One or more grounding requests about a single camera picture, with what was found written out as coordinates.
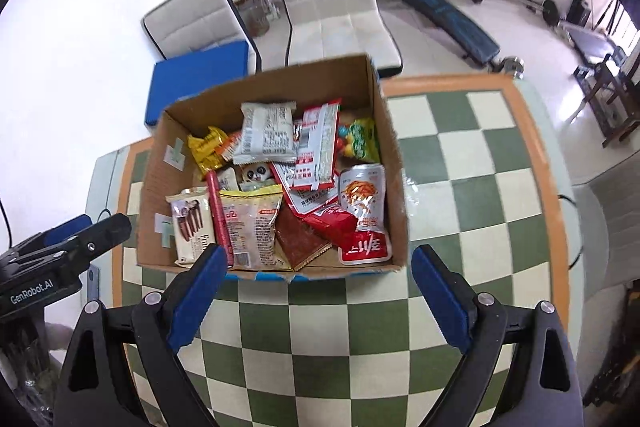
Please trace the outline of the clear cracker packet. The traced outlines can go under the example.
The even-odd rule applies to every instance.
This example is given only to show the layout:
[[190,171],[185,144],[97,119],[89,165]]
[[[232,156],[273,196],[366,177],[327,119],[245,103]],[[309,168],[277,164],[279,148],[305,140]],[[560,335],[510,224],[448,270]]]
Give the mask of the clear cracker packet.
[[283,199],[280,184],[258,190],[221,190],[233,251],[233,268],[250,271],[291,271],[290,262],[276,249],[277,219]]

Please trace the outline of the orange panda snack packet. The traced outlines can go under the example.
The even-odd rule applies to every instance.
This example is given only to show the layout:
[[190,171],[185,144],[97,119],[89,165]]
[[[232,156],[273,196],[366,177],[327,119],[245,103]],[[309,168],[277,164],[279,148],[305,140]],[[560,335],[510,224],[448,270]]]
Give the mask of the orange panda snack packet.
[[276,179],[269,165],[264,162],[235,165],[233,155],[240,141],[241,132],[233,132],[216,148],[216,154],[222,160],[222,167],[217,173],[221,190],[250,192],[275,184]]

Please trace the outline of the dark red snack packet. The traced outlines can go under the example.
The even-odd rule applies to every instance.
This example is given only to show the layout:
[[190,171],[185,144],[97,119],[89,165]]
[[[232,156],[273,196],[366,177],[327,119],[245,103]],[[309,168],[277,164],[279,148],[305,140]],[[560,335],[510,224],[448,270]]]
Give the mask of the dark red snack packet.
[[288,205],[283,204],[276,222],[277,241],[294,271],[328,251],[332,244],[314,233],[302,219],[297,218]]

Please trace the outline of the barbell on floor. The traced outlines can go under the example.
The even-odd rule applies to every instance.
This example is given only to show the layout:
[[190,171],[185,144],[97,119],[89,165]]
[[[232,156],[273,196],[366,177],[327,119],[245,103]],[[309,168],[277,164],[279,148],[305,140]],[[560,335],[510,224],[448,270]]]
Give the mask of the barbell on floor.
[[[481,4],[484,0],[471,0],[474,4]],[[558,6],[553,0],[544,0],[537,2],[535,0],[504,0],[507,2],[518,3],[524,6],[526,10],[539,14],[549,27],[558,27],[561,21],[561,14]]]

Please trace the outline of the long red white packet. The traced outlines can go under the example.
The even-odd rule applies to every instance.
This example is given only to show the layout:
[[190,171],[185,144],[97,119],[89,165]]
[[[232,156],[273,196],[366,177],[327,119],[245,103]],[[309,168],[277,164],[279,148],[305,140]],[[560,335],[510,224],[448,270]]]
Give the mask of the long red white packet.
[[334,187],[338,113],[341,99],[304,110],[292,187],[320,191]]

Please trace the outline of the red white duck feet packet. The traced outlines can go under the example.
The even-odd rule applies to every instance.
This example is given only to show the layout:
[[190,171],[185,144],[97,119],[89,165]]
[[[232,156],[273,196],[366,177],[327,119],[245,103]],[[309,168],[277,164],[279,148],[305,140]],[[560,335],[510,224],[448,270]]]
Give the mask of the red white duck feet packet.
[[293,186],[292,165],[272,164],[271,170],[283,187],[288,208],[304,225],[326,237],[350,234],[356,230],[357,218],[338,201],[337,176],[329,188],[299,190]]

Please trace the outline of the checkered table mat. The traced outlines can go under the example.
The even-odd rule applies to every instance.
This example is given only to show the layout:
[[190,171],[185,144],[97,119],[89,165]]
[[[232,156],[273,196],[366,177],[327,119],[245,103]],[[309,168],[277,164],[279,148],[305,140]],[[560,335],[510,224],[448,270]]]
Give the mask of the checkered table mat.
[[[560,208],[520,86],[487,78],[384,84],[407,175],[409,239],[476,291],[565,300]],[[179,353],[223,426],[415,426],[459,361],[407,270],[221,285]]]

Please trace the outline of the yellow snack packet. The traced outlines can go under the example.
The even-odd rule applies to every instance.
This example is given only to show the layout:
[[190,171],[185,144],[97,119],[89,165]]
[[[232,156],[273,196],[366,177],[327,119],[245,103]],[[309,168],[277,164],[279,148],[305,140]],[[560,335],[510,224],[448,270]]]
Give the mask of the yellow snack packet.
[[209,127],[204,138],[188,135],[188,147],[202,176],[229,164],[229,139],[230,135],[216,127]]

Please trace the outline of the white padded chair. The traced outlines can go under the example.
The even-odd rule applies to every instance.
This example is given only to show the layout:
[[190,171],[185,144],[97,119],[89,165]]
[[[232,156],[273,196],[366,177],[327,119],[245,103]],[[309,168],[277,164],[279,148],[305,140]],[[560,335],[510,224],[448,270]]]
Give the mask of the white padded chair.
[[282,0],[290,26],[285,63],[366,54],[381,78],[404,67],[378,0]]

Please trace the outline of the green colourful candy bag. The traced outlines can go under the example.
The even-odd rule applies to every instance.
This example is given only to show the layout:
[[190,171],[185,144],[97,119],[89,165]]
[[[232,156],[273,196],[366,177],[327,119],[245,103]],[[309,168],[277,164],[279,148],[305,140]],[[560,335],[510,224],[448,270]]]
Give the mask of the green colourful candy bag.
[[346,158],[378,164],[381,161],[373,118],[358,118],[350,124],[340,124],[337,129],[336,147]]

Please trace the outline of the blue cushion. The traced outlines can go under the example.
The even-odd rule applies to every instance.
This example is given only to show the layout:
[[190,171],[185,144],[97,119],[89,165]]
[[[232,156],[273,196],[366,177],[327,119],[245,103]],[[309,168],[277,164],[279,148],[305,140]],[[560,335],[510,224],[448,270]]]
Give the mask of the blue cushion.
[[235,41],[156,63],[144,123],[150,128],[155,127],[167,106],[211,87],[245,77],[249,59],[248,44]]

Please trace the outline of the dark blue sit-up bench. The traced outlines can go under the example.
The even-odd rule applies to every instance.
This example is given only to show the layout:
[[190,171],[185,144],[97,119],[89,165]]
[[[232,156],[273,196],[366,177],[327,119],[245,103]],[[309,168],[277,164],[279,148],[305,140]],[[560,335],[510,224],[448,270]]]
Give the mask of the dark blue sit-up bench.
[[483,28],[447,0],[400,0],[445,31],[478,66],[496,70],[500,46]]

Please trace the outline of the glass jar on floor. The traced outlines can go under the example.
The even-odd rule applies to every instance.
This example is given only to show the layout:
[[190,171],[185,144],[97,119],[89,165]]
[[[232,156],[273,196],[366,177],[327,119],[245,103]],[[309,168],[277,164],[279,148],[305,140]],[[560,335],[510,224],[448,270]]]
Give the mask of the glass jar on floor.
[[246,24],[252,37],[261,37],[270,29],[272,0],[250,0],[246,7]]

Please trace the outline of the white chair with blue cushion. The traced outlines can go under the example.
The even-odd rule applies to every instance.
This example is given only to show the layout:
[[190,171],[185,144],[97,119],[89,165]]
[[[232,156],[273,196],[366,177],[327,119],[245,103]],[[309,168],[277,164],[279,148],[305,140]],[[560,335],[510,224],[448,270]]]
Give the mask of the white chair with blue cushion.
[[245,41],[250,51],[246,76],[262,70],[258,47],[232,0],[167,0],[142,18],[142,29],[160,62]]

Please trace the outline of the white red chicken feet packet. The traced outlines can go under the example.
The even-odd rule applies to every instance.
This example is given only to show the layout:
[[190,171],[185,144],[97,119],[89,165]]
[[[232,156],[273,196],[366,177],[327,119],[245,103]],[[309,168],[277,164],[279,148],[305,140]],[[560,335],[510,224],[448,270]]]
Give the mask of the white red chicken feet packet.
[[392,257],[384,225],[386,178],[381,164],[357,165],[340,174],[340,204],[357,219],[338,257],[343,265],[374,265]]

